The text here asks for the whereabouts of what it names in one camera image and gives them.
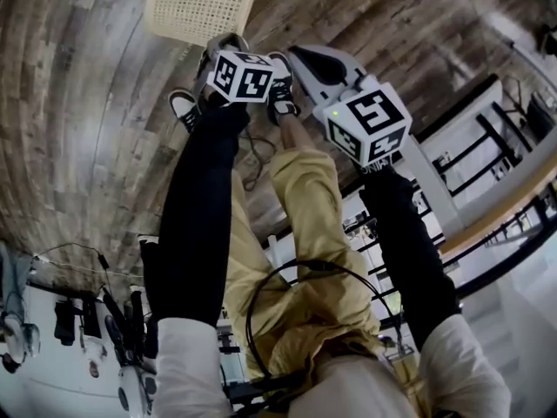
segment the white wicker basket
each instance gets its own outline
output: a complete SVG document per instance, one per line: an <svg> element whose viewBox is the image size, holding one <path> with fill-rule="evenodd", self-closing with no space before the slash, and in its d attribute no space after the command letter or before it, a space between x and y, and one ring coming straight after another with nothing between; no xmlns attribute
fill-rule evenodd
<svg viewBox="0 0 557 418"><path fill-rule="evenodd" d="M147 29L206 46L224 32L241 35L253 0L147 0L144 20Z"/></svg>

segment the yellow pants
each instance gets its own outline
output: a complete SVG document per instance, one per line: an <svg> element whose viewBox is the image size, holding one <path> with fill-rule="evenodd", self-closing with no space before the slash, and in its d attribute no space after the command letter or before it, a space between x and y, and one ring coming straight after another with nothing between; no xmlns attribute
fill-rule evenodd
<svg viewBox="0 0 557 418"><path fill-rule="evenodd" d="M281 152L271 163L271 180L290 219L299 260L328 260L364 277L364 258L353 251L342 230L342 198L332 159L313 149ZM245 316L256 285L272 269L253 235L242 183L232 179L232 233L225 308L232 331L246 351L249 376L262 375L247 347ZM260 293L252 316L255 344L273 375L304 369L324 346L348 346L373 354L379 321L371 311L372 293L346 273L317 273L298 268L290 287L279 275Z"/></svg>

